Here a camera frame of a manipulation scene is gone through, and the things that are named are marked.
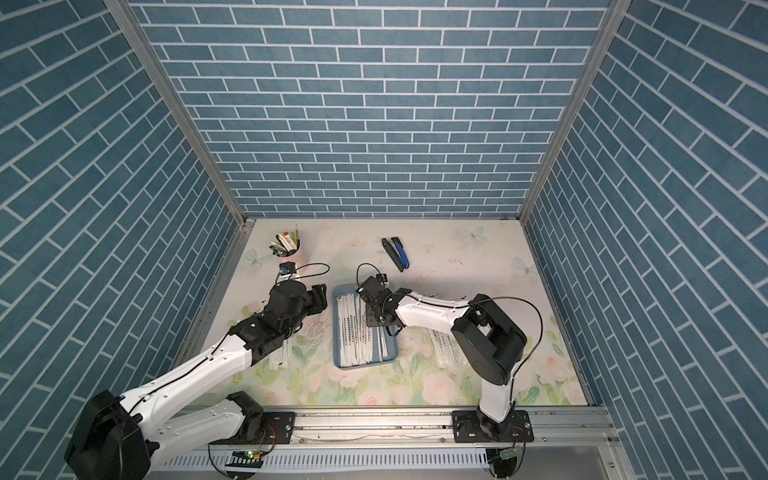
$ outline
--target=table surface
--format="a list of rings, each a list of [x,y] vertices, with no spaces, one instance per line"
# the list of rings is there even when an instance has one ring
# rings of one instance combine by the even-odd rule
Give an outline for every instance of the table surface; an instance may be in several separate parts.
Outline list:
[[[272,369],[265,359],[214,386],[195,404],[209,405],[238,390],[263,405],[477,405],[480,377],[461,362],[441,368],[426,329],[409,327],[397,337],[395,362],[353,370],[333,365],[331,292],[355,283],[363,262],[389,277],[389,288],[405,287],[447,300],[517,296],[537,306],[544,320],[541,345],[515,380],[519,405],[586,405],[584,393],[565,348],[563,333],[536,271],[520,223],[516,220],[258,220],[233,275],[205,345],[213,347],[230,326],[261,310],[275,282],[280,259],[269,245],[277,232],[298,226],[307,262],[324,262],[331,270],[307,279],[308,286],[328,286],[329,308],[307,317],[290,339],[292,358],[286,368]],[[411,266],[400,273],[381,245],[382,237],[399,237]],[[303,275],[325,267],[308,267]],[[364,266],[361,280],[374,273]],[[528,336],[525,354],[541,332],[535,311],[514,300],[496,303]]]

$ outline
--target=wire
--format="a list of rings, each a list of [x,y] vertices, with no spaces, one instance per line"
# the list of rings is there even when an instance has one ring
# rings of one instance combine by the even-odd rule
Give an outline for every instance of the wire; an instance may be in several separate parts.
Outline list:
[[[295,270],[294,270],[294,271],[293,271],[293,272],[292,272],[292,273],[291,273],[291,274],[288,276],[288,278],[286,278],[286,280],[290,280],[290,279],[293,277],[293,275],[295,275],[295,274],[296,274],[296,272],[298,272],[298,271],[299,271],[299,270],[301,270],[302,268],[305,268],[305,267],[307,267],[307,266],[312,266],[312,265],[323,265],[323,266],[326,268],[326,271],[324,271],[324,272],[321,272],[321,273],[313,273],[312,275],[305,275],[305,276],[300,276],[299,278],[300,278],[301,280],[304,280],[305,278],[310,278],[310,277],[312,277],[312,276],[320,276],[320,275],[325,275],[326,273],[328,273],[329,271],[331,271],[331,267],[330,267],[330,265],[329,265],[328,263],[322,263],[322,262],[319,262],[319,263],[308,263],[307,265],[298,266],[298,267],[297,267],[297,268],[296,268],[296,269],[295,269]]]
[[[213,355],[213,354],[214,354],[214,353],[215,353],[215,352],[216,352],[216,351],[219,349],[219,347],[221,346],[221,344],[222,344],[222,343],[224,343],[224,340],[225,340],[227,337],[228,337],[228,335],[225,335],[225,336],[221,337],[221,341],[219,342],[219,344],[218,344],[218,345],[216,345],[216,346],[214,347],[214,349],[213,349],[213,350],[210,352],[210,354],[211,354],[211,355]],[[196,363],[196,364],[195,364],[195,366],[193,366],[191,369],[189,369],[189,370],[188,370],[186,373],[184,373],[182,376],[178,376],[178,377],[176,377],[175,379],[171,380],[170,382],[168,382],[168,383],[164,383],[163,385],[161,385],[161,386],[158,386],[156,389],[152,390],[151,392],[149,392],[149,393],[145,393],[144,395],[142,395],[142,396],[141,396],[141,398],[139,398],[138,402],[136,402],[136,403],[134,404],[134,406],[132,406],[132,407],[131,407],[131,409],[130,409],[130,410],[128,410],[128,416],[131,416],[131,413],[133,413],[133,411],[136,409],[136,407],[138,407],[138,406],[139,406],[139,404],[140,404],[141,402],[143,402],[143,401],[144,401],[144,399],[146,399],[148,396],[152,395],[153,393],[155,393],[155,392],[156,392],[157,390],[159,390],[159,389],[164,389],[165,387],[169,386],[169,385],[170,385],[171,383],[173,383],[173,382],[178,382],[179,380],[181,380],[181,379],[182,379],[182,378],[184,378],[185,376],[187,376],[187,375],[189,375],[190,373],[192,373],[192,372],[193,372],[193,371],[194,371],[194,370],[195,370],[195,369],[196,369],[198,366],[201,366],[201,365],[203,365],[203,364],[206,362],[206,360],[208,360],[208,358],[207,358],[207,357],[203,358],[201,361],[199,361],[198,363]]]
[[[513,475],[515,473],[517,473],[517,472],[520,472],[520,468],[523,466],[523,460],[525,459],[525,445],[526,445],[526,443],[527,442],[525,441],[525,435],[523,435],[523,453],[520,455],[520,462],[518,463],[517,468],[515,468],[515,471],[512,472]]]
[[[360,265],[357,266],[357,271],[355,272],[355,282],[357,283],[357,286],[360,286],[360,277],[359,277],[360,276],[360,267],[363,266],[363,265],[370,265],[373,268],[375,268],[376,272],[379,274],[379,276],[376,277],[376,279],[379,281],[379,283],[382,284],[382,286],[384,286],[384,282],[381,281],[381,279],[383,278],[382,271],[379,270],[379,268],[376,265],[374,265],[373,263],[368,263],[368,262],[361,263]]]
[[[410,296],[414,300],[418,300],[419,302],[424,303],[425,305],[441,306],[443,308],[448,308],[448,309],[456,308],[454,306],[439,305],[437,303],[425,302],[423,299],[415,297],[415,296],[413,296],[413,295],[411,295],[409,293],[406,293],[406,296]],[[514,378],[518,374],[518,372],[520,371],[520,368],[528,361],[528,359],[531,358],[531,355],[533,355],[533,352],[536,351],[536,349],[538,348],[539,344],[541,343],[541,340],[544,338],[544,318],[541,316],[541,312],[538,311],[538,308],[536,308],[536,305],[534,305],[533,303],[529,302],[528,300],[526,300],[524,298],[519,298],[517,296],[493,296],[491,298],[480,300],[479,302],[473,303],[472,305],[466,305],[466,306],[475,306],[475,305],[479,305],[481,303],[490,302],[491,300],[504,300],[504,299],[507,299],[507,300],[519,300],[521,302],[525,302],[528,305],[532,306],[533,310],[536,310],[536,314],[538,315],[538,322],[539,322],[539,325],[541,327],[539,329],[538,341],[536,342],[535,345],[533,345],[533,348],[531,349],[531,351],[528,352],[528,356],[526,356],[525,359],[518,364],[518,368],[516,368],[515,371],[512,373],[511,377],[513,378],[513,381],[514,381]]]
[[[266,452],[261,452],[261,442],[259,442],[259,453],[261,458],[264,458],[270,453],[272,453],[272,451],[275,449],[275,443],[277,443],[277,433],[275,432],[274,427],[272,427],[272,425],[267,425],[267,426],[270,427],[270,430],[272,430],[272,446]]]
[[[391,326],[391,325],[387,325],[387,326],[385,326],[385,327],[384,327],[384,328],[386,329],[386,332],[387,332],[387,334],[388,334],[389,336],[398,336],[398,335],[400,334],[400,332],[402,332],[402,327],[400,327],[400,328],[398,328],[398,329],[397,329],[397,331],[396,331],[396,332],[392,333],[392,332],[390,332],[390,331],[389,331],[389,327],[390,327],[390,326]]]
[[[216,463],[214,463],[214,457],[210,456],[210,443],[208,444],[208,461],[210,462],[211,465],[214,466],[214,468],[216,469],[217,472],[219,472],[221,475],[224,475],[225,477],[229,478],[230,480],[232,479],[229,475],[227,475],[226,473],[224,473],[221,470],[219,470],[219,467],[217,467]]]

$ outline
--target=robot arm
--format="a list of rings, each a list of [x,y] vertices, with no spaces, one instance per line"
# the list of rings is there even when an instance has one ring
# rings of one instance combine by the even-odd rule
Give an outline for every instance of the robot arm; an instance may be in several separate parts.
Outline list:
[[[233,326],[216,346],[118,397],[105,390],[90,399],[67,447],[67,463],[81,480],[139,480],[196,446],[230,437],[256,439],[263,409],[244,392],[169,420],[278,349],[306,316],[327,306],[325,285],[307,290],[295,280],[276,284],[264,310]]]
[[[370,277],[357,290],[370,326],[424,326],[452,334],[483,378],[481,427],[496,438],[511,410],[511,372],[525,334],[487,296],[447,302],[411,290],[392,293]],[[220,439],[252,442],[263,431],[261,406],[245,392],[171,419],[189,402],[283,345],[308,315],[327,308],[326,286],[284,280],[260,313],[233,326],[216,345],[149,383],[114,396],[105,390],[80,415],[65,459],[81,480],[140,480],[180,453]]]
[[[372,276],[357,293],[372,312],[369,326],[423,326],[453,335],[482,378],[481,427],[492,438],[505,431],[511,411],[511,373],[528,339],[493,300],[481,294],[458,302],[438,300],[402,288],[393,293]]]

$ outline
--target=brick wall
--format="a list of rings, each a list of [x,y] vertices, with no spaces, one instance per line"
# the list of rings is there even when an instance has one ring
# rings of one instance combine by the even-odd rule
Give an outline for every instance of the brick wall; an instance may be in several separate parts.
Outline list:
[[[768,478],[768,4],[634,0],[528,232],[640,478]]]
[[[0,0],[0,478],[168,370],[229,211],[99,0]]]
[[[250,216],[499,218],[608,0],[257,3],[131,3]]]

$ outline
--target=ventilated metal panel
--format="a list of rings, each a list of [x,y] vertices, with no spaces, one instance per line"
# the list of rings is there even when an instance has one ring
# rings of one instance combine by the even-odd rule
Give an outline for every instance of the ventilated metal panel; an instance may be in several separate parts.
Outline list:
[[[223,469],[234,462],[233,450],[211,451],[216,465]],[[320,473],[377,469],[446,469],[486,468],[484,449],[307,449],[276,450],[265,459],[258,472],[265,473]],[[212,469],[205,451],[192,451],[179,455],[158,468],[158,471],[200,471]],[[228,467],[231,471],[250,471],[246,465]]]

